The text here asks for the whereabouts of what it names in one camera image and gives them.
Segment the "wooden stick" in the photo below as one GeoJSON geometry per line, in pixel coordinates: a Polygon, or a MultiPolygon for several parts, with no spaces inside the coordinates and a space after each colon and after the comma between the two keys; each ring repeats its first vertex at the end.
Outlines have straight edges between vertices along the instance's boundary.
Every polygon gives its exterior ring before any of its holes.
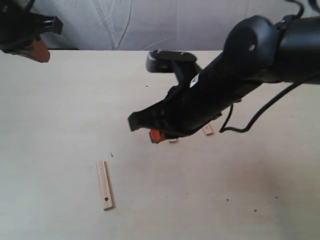
{"type": "Polygon", "coordinates": [[[169,139],[168,141],[170,144],[175,144],[178,142],[178,139],[169,139]]]}
{"type": "Polygon", "coordinates": [[[113,207],[105,161],[96,162],[103,210],[113,207]]]}
{"type": "Polygon", "coordinates": [[[214,131],[210,125],[210,123],[208,123],[207,125],[205,125],[203,128],[202,128],[202,131],[204,132],[204,134],[206,136],[210,136],[210,135],[213,135],[214,134],[214,131]]]}

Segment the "wooden table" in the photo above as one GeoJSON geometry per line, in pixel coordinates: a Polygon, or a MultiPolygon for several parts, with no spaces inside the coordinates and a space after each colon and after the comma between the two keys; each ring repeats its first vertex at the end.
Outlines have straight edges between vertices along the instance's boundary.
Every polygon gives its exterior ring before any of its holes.
{"type": "MultiPolygon", "coordinates": [[[[218,53],[195,52],[203,67],[218,53]]],[[[249,133],[218,134],[224,112],[214,136],[156,145],[127,117],[176,80],[148,73],[146,55],[53,51],[48,64],[0,55],[0,239],[318,240],[320,87],[294,90],[249,133]]],[[[285,87],[260,87],[230,124],[245,126],[285,87]]]]}

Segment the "robotic arm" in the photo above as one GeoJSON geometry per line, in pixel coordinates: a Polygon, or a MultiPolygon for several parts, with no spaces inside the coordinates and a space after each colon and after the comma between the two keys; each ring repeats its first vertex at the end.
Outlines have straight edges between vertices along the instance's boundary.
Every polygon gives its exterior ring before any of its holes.
{"type": "MultiPolygon", "coordinates": [[[[320,17],[301,18],[288,15],[272,24],[262,16],[253,16],[238,23],[228,35],[223,52],[205,69],[197,58],[184,52],[152,51],[146,68],[151,73],[175,73],[178,85],[164,100],[128,118],[132,131],[151,129],[153,143],[193,135],[212,120],[230,113],[220,132],[244,133],[276,101],[303,83],[319,83],[320,17]],[[226,127],[234,103],[264,83],[292,82],[257,112],[244,129],[226,127]]],[[[310,6],[320,13],[316,0],[310,6]]]]}
{"type": "Polygon", "coordinates": [[[40,35],[48,32],[60,35],[63,23],[56,16],[30,12],[34,3],[35,0],[30,0],[22,8],[13,0],[0,0],[0,50],[47,63],[50,53],[40,35]]]}

